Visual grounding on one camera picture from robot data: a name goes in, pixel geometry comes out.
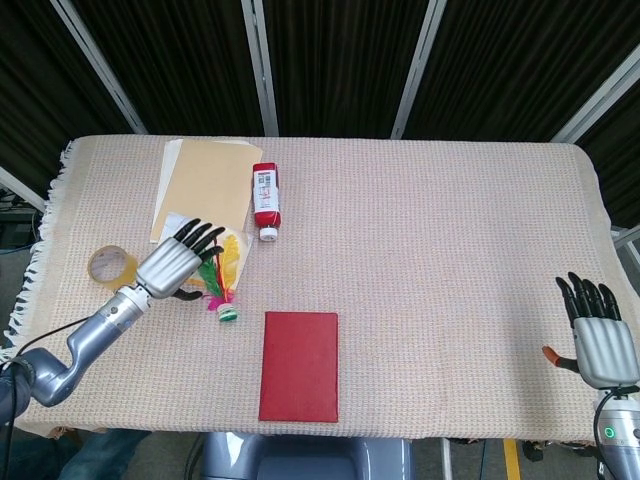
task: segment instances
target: white cap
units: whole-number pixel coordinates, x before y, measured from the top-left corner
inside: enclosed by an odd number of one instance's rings
[[[273,242],[278,238],[278,229],[273,227],[260,229],[260,240],[263,242]]]

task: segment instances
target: robot finger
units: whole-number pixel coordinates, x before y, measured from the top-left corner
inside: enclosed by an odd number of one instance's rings
[[[209,250],[205,250],[204,253],[200,255],[200,260],[202,260],[202,263],[204,263],[208,261],[210,258],[212,258],[214,255],[218,255],[219,253],[222,253],[222,252],[224,252],[224,248],[216,245],[215,247],[211,247]]]
[[[193,227],[195,227],[199,223],[200,223],[200,219],[199,218],[194,218],[189,223],[187,223],[184,227],[182,227],[180,230],[178,230],[176,232],[176,234],[173,236],[173,238],[175,238],[176,240],[181,242],[189,234],[191,229]]]
[[[571,287],[567,282],[564,281],[563,278],[556,277],[556,283],[562,291],[562,297],[564,298],[564,308],[567,310],[569,323],[571,323],[571,328],[573,328],[573,321],[576,318],[580,317],[580,313],[578,313],[578,307],[576,305],[576,299],[573,296],[573,290],[571,290]]]
[[[593,312],[596,317],[603,318],[604,304],[602,303],[602,296],[598,291],[598,287],[596,287],[590,280],[587,280],[586,278],[582,281],[582,283],[584,284],[585,290],[587,291],[591,312]]]
[[[601,283],[598,285],[600,287],[600,292],[602,292],[602,298],[604,298],[604,309],[605,314],[608,318],[612,320],[620,321],[622,320],[622,316],[620,315],[620,310],[618,309],[618,302],[616,301],[616,296],[613,294],[609,287],[605,284]]]
[[[202,252],[202,250],[207,248],[207,246],[211,243],[211,241],[214,238],[216,238],[218,235],[220,235],[222,232],[224,232],[224,227],[218,227],[212,230],[211,232],[207,233],[204,237],[202,237],[202,240],[196,243],[191,250],[193,250],[197,255],[199,255],[200,252]]]
[[[580,373],[578,369],[578,361],[571,358],[565,358],[558,355],[553,348],[548,345],[542,347],[542,353],[555,367],[564,368],[565,370],[571,370],[575,373]]]
[[[172,296],[184,302],[191,302],[193,300],[197,300],[200,297],[202,297],[202,292],[200,291],[185,292],[184,290],[179,288],[178,290],[175,291],[175,293]]]
[[[198,228],[196,228],[193,232],[191,232],[191,235],[189,235],[187,238],[185,238],[182,241],[182,244],[185,247],[190,247],[191,245],[193,245],[194,243],[196,243],[198,241],[198,239],[200,238],[200,236],[206,232],[207,230],[209,230],[211,228],[211,224],[210,223],[205,223],[204,225],[200,225]]]
[[[591,307],[589,307],[587,292],[584,289],[582,280],[573,272],[569,272],[569,280],[573,283],[573,289],[576,292],[578,313],[580,313],[581,317],[591,317]]]

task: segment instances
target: red notebook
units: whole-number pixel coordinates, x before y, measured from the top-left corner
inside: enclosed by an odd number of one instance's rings
[[[338,421],[338,315],[267,312],[260,420]]]

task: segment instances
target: jeans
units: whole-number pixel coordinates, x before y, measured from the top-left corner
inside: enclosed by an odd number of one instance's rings
[[[94,433],[62,469],[59,480],[119,480],[138,443],[150,433],[124,428]]]
[[[127,471],[138,443],[150,433],[121,428],[93,433],[80,451],[66,437],[16,441],[11,447],[9,479],[118,480]],[[0,459],[3,447],[0,443]]]

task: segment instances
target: black curtain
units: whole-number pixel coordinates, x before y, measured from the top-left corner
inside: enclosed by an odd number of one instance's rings
[[[578,140],[593,160],[611,221],[640,223],[640,84],[636,83]]]
[[[46,197],[60,151],[128,124],[48,1],[2,2],[0,165]]]
[[[150,133],[262,135],[240,0],[74,0]]]
[[[639,25],[637,0],[449,0],[405,138],[549,141]]]
[[[265,0],[280,135],[389,138],[427,0]]]

